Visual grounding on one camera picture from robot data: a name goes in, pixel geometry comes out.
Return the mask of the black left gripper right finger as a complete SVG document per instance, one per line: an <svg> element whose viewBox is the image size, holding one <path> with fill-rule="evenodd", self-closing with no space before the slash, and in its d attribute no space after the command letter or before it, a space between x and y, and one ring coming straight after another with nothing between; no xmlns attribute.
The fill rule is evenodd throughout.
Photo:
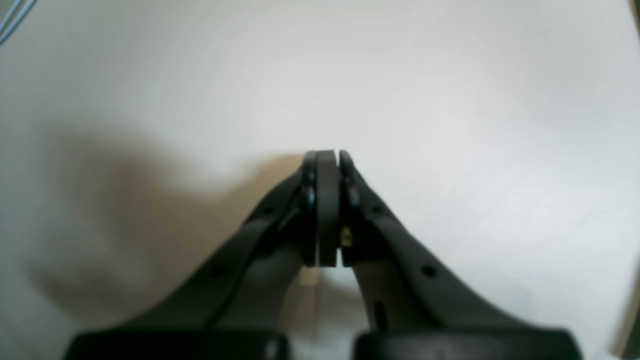
<svg viewBox="0 0 640 360"><path fill-rule="evenodd" d="M566 329L499 309L418 241L368 185L345 150L340 250L362 296L369 331L355 360L580 360Z"/></svg>

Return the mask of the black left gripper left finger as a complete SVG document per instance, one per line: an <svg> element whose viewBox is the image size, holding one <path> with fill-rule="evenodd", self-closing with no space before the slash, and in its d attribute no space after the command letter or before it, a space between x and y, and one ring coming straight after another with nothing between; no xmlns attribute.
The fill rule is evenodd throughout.
<svg viewBox="0 0 640 360"><path fill-rule="evenodd" d="M288 360L278 329L303 267L334 267L341 175L333 150L310 151L176 291L123 325L86 332L67 360Z"/></svg>

